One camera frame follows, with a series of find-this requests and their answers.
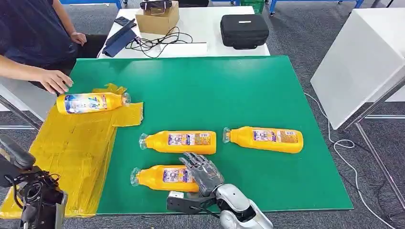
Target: floor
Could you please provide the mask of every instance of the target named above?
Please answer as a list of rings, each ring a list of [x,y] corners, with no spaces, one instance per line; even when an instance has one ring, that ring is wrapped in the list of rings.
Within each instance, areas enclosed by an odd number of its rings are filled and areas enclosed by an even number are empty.
[[[365,0],[363,8],[371,6],[373,0]],[[130,8],[137,4],[130,0]],[[347,20],[354,2],[278,2],[276,14],[269,18],[268,8],[263,17],[270,29],[267,40],[272,55],[288,55],[305,92],[315,95],[310,78],[314,74],[323,56]],[[66,6],[76,29],[86,33],[107,34],[115,18],[117,9],[110,4],[100,6]],[[309,100],[314,115],[319,123],[321,132],[327,139],[327,120],[321,115],[317,105]],[[404,103],[385,104],[377,114],[400,114],[405,110]],[[8,112],[0,113],[0,123],[19,123],[20,120]],[[405,195],[405,158],[404,132],[405,123],[400,121],[363,121],[363,128],[369,134],[380,156],[392,172],[394,180]],[[14,138],[24,148],[35,138],[35,131],[4,131]],[[356,128],[348,133],[333,132],[333,139],[350,138],[360,145],[365,145]],[[331,148],[331,154],[336,167],[340,172],[354,210],[350,211],[323,211],[323,212],[278,212],[267,216],[273,221],[276,228],[283,229],[376,229],[388,228],[377,220],[361,203],[354,184],[354,172],[337,156]],[[367,150],[356,147],[351,150],[339,149],[339,152],[359,172],[360,189],[364,193],[365,201],[381,217],[400,212],[393,192],[373,156]],[[5,189],[0,189],[0,200],[4,198]],[[0,219],[0,228],[11,228],[16,220]],[[396,228],[405,228],[403,220],[392,222]],[[219,221],[211,216],[119,216],[119,217],[93,217],[72,218],[64,222],[66,229],[216,229],[220,228]]]

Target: yellow plastic bag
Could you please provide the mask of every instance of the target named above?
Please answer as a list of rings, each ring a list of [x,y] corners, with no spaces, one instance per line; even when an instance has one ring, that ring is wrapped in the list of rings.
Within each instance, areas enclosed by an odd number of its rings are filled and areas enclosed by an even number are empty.
[[[93,92],[123,94],[114,84]],[[114,145],[116,127],[139,125],[143,103],[112,111],[86,114],[60,114],[54,106],[43,123],[30,153],[42,170],[61,176],[59,187],[68,194],[66,217],[96,214]],[[21,217],[14,203],[12,188],[0,208],[0,218]]]

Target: smartphone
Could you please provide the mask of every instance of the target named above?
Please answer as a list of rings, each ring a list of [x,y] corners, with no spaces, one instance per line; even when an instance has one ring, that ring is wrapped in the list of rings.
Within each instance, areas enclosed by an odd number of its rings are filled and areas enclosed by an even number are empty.
[[[126,24],[129,22],[129,20],[126,19],[126,18],[124,18],[124,17],[119,17],[119,18],[116,18],[116,19],[114,20],[114,22],[120,24],[121,26],[124,26],[124,25],[126,25]]]

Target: green table mat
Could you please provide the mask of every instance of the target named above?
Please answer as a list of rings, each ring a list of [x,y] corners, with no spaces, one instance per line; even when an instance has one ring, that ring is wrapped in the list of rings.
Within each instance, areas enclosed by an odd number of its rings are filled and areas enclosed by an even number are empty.
[[[162,130],[215,131],[217,152],[208,158],[262,211],[352,208],[286,56],[79,59],[71,77],[69,93],[114,83],[144,102],[142,124],[118,128],[97,214],[170,213],[167,191],[129,182],[134,167],[181,164],[181,154],[140,149],[142,133]],[[223,144],[226,126],[299,130],[304,148],[287,154]]]

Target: plastic bottle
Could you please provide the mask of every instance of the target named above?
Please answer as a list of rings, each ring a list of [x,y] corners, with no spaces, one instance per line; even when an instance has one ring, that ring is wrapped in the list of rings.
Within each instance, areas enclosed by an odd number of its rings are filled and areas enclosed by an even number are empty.
[[[141,149],[152,148],[163,153],[214,154],[216,133],[213,131],[160,131],[154,135],[142,134],[139,145]]]
[[[145,185],[155,190],[198,192],[198,185],[186,166],[159,165],[142,170],[134,168],[130,180],[132,186]]]
[[[242,147],[298,153],[304,146],[302,133],[297,130],[244,126],[230,130],[224,128],[223,142],[233,142]]]
[[[130,103],[131,97],[128,93],[115,94],[112,92],[62,94],[56,100],[58,111],[62,114],[109,111]]]

